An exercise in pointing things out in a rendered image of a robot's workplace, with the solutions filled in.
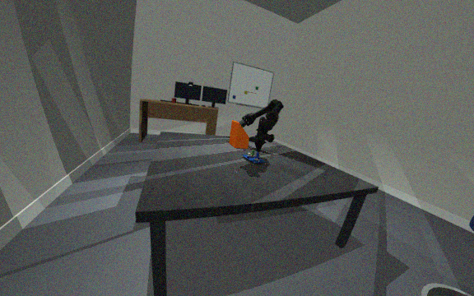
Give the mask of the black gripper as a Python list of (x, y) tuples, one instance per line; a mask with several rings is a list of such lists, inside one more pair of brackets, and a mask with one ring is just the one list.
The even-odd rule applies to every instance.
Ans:
[(256, 136), (251, 136), (249, 138), (249, 141), (251, 142), (254, 142), (255, 143), (255, 146), (256, 146), (256, 149), (257, 149), (257, 152), (259, 152), (263, 146), (263, 144), (265, 144), (266, 142), (264, 140), (262, 140), (262, 136), (263, 136), (263, 133), (264, 132), (268, 132), (267, 130), (263, 129), (263, 128), (258, 128), (257, 129), (258, 133)]

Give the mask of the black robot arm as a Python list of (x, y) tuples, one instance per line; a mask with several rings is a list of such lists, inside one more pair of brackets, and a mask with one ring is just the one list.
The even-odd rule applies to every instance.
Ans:
[[(280, 113), (281, 109), (283, 109), (283, 104), (281, 101), (277, 99), (272, 100), (265, 109), (260, 109), (256, 113), (248, 113), (242, 117), (242, 120), (239, 122), (242, 127), (249, 126), (254, 122), (254, 120), (262, 115), (266, 114), (266, 117), (261, 117), (259, 120), (258, 127), (263, 128), (267, 131), (273, 129), (273, 127), (277, 124), (278, 114)], [(268, 142), (273, 142), (275, 139), (273, 134), (267, 134), (266, 132), (263, 133), (262, 140), (267, 140)]]

